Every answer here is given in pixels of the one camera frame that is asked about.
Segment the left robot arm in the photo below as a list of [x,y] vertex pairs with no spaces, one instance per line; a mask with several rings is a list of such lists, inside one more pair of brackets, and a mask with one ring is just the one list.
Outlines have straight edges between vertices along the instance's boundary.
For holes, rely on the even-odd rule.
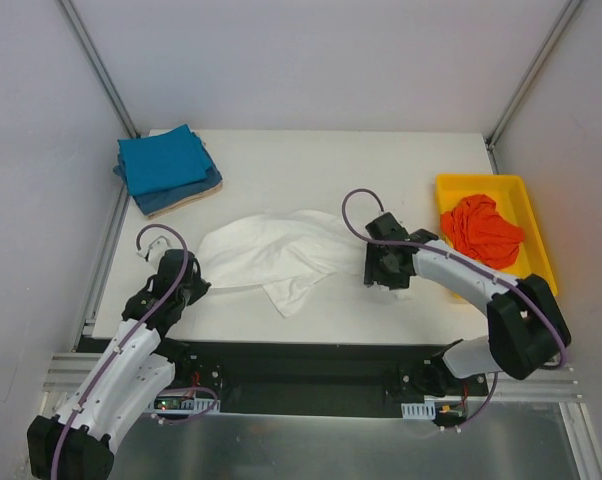
[[168,332],[209,288],[193,253],[163,253],[157,272],[126,302],[114,337],[75,393],[55,414],[38,415],[30,424],[35,478],[108,478],[125,435],[160,393],[194,388],[190,347]]

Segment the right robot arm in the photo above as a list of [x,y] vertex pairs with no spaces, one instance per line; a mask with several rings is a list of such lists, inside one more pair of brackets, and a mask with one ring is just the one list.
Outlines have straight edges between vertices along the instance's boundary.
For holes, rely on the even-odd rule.
[[433,387],[454,394],[475,374],[504,372],[526,379],[555,356],[563,365],[572,336],[547,281],[494,270],[451,248],[437,235],[408,232],[386,212],[365,226],[365,282],[404,289],[412,277],[437,283],[473,305],[488,333],[447,346],[431,369]]

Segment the white t shirt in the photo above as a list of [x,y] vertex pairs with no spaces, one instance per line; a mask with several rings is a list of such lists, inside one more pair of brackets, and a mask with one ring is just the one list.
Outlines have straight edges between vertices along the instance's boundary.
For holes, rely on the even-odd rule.
[[341,218],[316,210],[239,219],[206,234],[196,253],[214,289],[260,286],[285,318],[325,278],[362,274],[364,256]]

